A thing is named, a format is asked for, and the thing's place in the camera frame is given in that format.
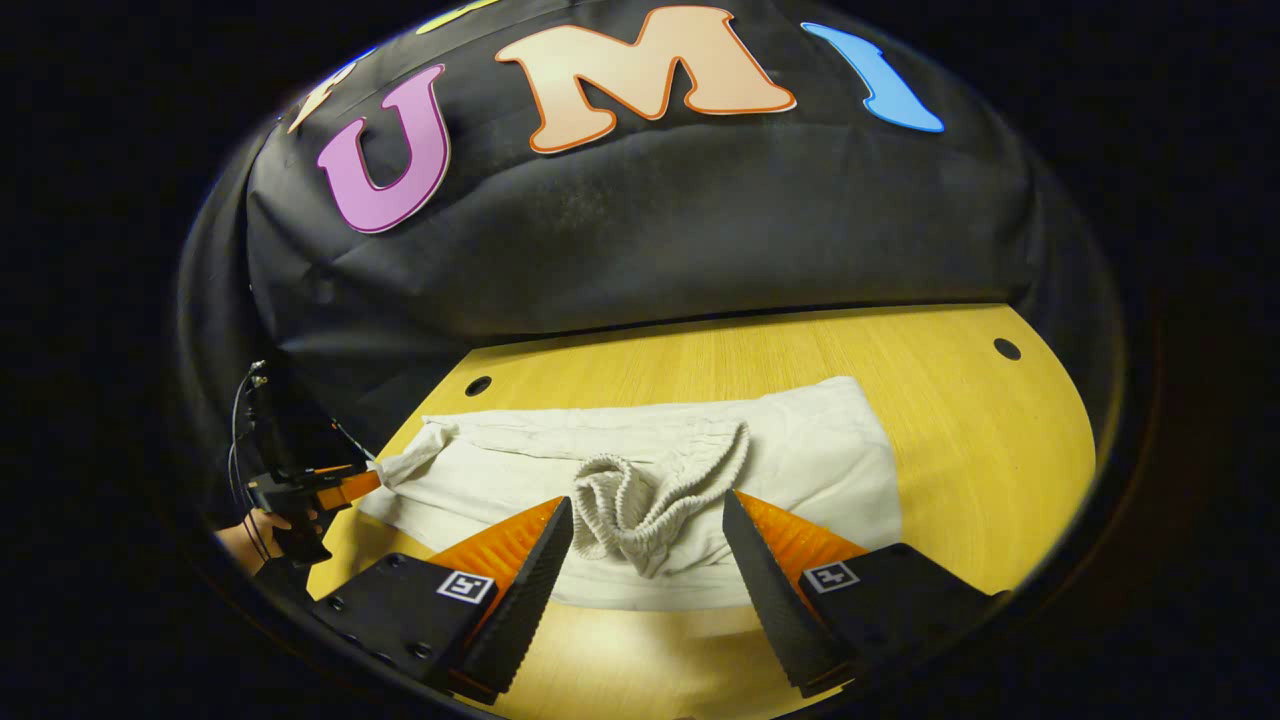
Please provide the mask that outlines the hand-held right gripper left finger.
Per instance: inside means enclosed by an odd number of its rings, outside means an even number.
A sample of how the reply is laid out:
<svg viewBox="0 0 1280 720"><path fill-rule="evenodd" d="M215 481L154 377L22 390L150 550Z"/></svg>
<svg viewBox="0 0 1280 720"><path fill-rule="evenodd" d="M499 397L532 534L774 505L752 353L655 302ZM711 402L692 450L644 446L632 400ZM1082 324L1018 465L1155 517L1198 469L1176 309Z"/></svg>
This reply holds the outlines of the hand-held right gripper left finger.
<svg viewBox="0 0 1280 720"><path fill-rule="evenodd" d="M493 705L529 652L572 538L572 503L558 496L429 560L388 553L310 611L410 680Z"/></svg>

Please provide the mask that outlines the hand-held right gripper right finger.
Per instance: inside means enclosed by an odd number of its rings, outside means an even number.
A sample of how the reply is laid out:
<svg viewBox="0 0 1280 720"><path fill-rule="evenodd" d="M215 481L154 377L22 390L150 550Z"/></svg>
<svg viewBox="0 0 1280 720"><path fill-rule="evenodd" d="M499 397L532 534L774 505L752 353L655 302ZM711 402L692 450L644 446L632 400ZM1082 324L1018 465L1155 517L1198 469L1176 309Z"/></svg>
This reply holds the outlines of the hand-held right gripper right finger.
<svg viewBox="0 0 1280 720"><path fill-rule="evenodd" d="M906 543L867 550L733 491L722 528L788 683L813 697L922 664L1005 600Z"/></svg>

